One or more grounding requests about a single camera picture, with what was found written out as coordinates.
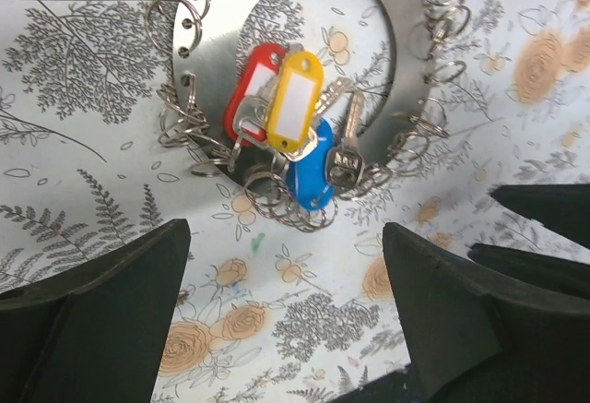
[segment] tablecloth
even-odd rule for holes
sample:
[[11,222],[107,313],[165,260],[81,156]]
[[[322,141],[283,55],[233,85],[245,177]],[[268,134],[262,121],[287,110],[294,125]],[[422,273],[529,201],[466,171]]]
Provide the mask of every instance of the tablecloth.
[[[431,94],[450,138],[416,177],[340,202],[312,234],[260,217],[225,177],[192,176],[193,148],[158,144],[170,57],[147,39],[148,1],[0,0],[0,290],[187,218],[192,252],[152,403],[329,401],[403,368],[388,221],[459,255],[483,242],[590,262],[487,195],[590,182],[590,0],[467,0],[467,30],[440,56],[468,69]],[[263,0],[244,26],[239,64],[260,41],[300,41],[326,78],[362,82],[365,123],[383,102],[391,42],[376,0]]]

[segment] metal plate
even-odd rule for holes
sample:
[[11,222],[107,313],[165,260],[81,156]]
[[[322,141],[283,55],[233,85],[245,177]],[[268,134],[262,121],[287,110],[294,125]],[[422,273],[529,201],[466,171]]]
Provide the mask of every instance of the metal plate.
[[[191,18],[185,6],[179,5],[175,19],[173,37],[173,72],[180,101],[186,101],[188,88],[181,84],[181,77],[188,73],[196,75],[197,105],[203,110],[211,124],[209,135],[217,141],[232,147],[222,126],[222,114],[231,94],[236,89],[236,53],[242,25],[259,0],[212,0],[211,7],[203,18],[203,37],[188,57],[182,58],[180,48],[189,48],[194,38],[191,29],[183,27],[183,20]],[[367,162],[386,164],[387,147],[394,134],[406,125],[395,119],[394,113],[419,114],[423,105],[419,100],[428,97],[430,86],[424,81],[427,63],[424,60],[430,46],[429,33],[424,25],[424,6],[421,0],[378,0],[385,17],[391,25],[391,70],[394,80],[392,90],[383,108],[374,121],[360,136],[360,152]],[[269,164],[267,152],[257,148],[249,149],[248,166],[257,163]],[[241,168],[238,161],[235,173],[228,176],[243,184],[242,174],[248,168]]]

